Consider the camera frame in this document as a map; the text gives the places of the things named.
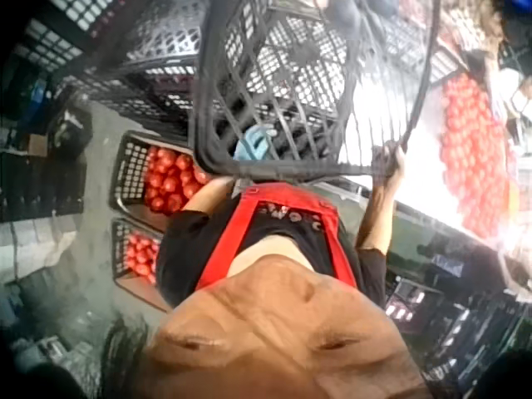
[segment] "man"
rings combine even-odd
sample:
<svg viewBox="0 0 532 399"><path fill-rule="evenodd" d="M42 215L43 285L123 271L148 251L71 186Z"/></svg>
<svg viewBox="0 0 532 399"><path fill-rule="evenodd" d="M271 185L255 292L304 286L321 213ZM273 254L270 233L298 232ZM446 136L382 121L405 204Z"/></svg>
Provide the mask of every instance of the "man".
<svg viewBox="0 0 532 399"><path fill-rule="evenodd" d="M137 367L124 384L160 398L430 397L382 310L395 156L356 243L316 195L273 183L228 199L230 178L208 183L163 238L157 282L176 308L146 349L128 347ZM105 381L118 395L121 380Z"/></svg>

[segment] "red apron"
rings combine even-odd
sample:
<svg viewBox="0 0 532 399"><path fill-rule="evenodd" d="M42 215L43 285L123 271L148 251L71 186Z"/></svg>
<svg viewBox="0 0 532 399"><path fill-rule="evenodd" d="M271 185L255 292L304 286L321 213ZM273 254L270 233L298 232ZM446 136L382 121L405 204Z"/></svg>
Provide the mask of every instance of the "red apron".
<svg viewBox="0 0 532 399"><path fill-rule="evenodd" d="M331 252L336 277L352 287L357 286L347 256L338 241L338 213L336 208L316 195L286 183L265 183L249 187L242 193L233 216L231 216L199 278L196 290L216 283L227 276L229 267L248 230L251 218L253 218L257 205L261 201L306 210L319 215L323 223L325 239Z"/></svg>

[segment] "tomato pile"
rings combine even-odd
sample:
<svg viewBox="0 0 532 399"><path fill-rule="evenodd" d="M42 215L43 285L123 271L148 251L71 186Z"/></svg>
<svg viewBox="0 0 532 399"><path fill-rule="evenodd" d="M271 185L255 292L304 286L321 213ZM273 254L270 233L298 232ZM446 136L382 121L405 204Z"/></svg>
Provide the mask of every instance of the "tomato pile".
<svg viewBox="0 0 532 399"><path fill-rule="evenodd" d="M155 285L155 263L159 242L145 237L138 231L131 233L124 253L126 267Z"/></svg>
<svg viewBox="0 0 532 399"><path fill-rule="evenodd" d="M187 154L153 145L147 161L144 201L157 213L177 212L210 180Z"/></svg>
<svg viewBox="0 0 532 399"><path fill-rule="evenodd" d="M494 120L486 93L466 74L448 81L444 92L441 160L447 188L459 200L463 226L481 238L494 237L508 183L504 127Z"/></svg>

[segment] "light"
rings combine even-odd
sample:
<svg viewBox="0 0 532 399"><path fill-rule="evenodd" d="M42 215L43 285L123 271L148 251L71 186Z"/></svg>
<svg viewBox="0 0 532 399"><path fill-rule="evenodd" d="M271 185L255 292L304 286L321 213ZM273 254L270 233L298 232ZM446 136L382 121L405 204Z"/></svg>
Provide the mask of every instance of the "light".
<svg viewBox="0 0 532 399"><path fill-rule="evenodd" d="M460 318L458 320L460 320L461 322L463 322L464 320L466 320L469 316L469 309L466 309L462 315L460 316Z"/></svg>
<svg viewBox="0 0 532 399"><path fill-rule="evenodd" d="M425 297L425 293L418 293L417 294L417 298L416 298L416 303L421 303L423 302L423 298Z"/></svg>
<svg viewBox="0 0 532 399"><path fill-rule="evenodd" d="M397 320L401 320L402 317L405 315L405 313L406 313L406 310L405 310L405 309L401 309L401 310L399 310L399 312L397 312L397 314L396 314L396 319L397 319Z"/></svg>
<svg viewBox="0 0 532 399"><path fill-rule="evenodd" d="M390 305L386 308L386 315L387 316L391 316L395 311L396 311L396 307L393 306L393 305Z"/></svg>

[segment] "black t-shirt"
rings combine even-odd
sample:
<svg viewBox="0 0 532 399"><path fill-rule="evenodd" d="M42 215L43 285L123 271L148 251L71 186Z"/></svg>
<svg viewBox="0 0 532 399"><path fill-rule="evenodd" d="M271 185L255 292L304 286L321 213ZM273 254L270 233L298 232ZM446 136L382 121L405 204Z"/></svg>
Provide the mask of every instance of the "black t-shirt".
<svg viewBox="0 0 532 399"><path fill-rule="evenodd" d="M181 211L172 217L157 259L157 285L171 306L179 305L194 292L239 200L240 196L231 199L211 217L197 211ZM259 203L237 255L273 234L292 239L315 272L336 277L320 217L300 209L285 209L278 204ZM383 307L384 255L378 250L355 251L342 223L338 227L338 240L351 265L358 289Z"/></svg>

